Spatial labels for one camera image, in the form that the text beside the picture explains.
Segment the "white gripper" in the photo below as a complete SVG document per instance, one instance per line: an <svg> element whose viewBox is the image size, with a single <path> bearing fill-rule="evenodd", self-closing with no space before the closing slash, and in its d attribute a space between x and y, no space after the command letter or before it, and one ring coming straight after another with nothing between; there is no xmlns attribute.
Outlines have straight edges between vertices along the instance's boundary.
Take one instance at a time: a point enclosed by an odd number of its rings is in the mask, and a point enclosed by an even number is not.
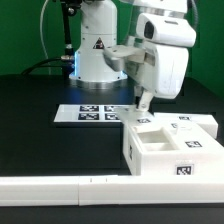
<svg viewBox="0 0 224 224"><path fill-rule="evenodd" d="M134 86L134 99L141 112L149 110L153 96L174 99L179 94L189 58L182 47L145 42L144 50L140 62L127 59L124 69L140 85Z"/></svg>

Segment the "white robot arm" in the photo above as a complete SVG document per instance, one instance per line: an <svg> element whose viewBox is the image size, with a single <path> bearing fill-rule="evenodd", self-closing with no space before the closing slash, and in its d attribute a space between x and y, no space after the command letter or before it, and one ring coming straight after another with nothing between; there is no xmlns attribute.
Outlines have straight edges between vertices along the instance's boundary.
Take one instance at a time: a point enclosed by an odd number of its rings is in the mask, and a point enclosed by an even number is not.
<svg viewBox="0 0 224 224"><path fill-rule="evenodd" d="M130 77L136 107L146 111L156 98L174 99L187 69L196 26L185 15L195 0L119 0L131 6L127 36L119 44L112 0L83 0L81 45L70 78L87 88L105 88Z"/></svg>

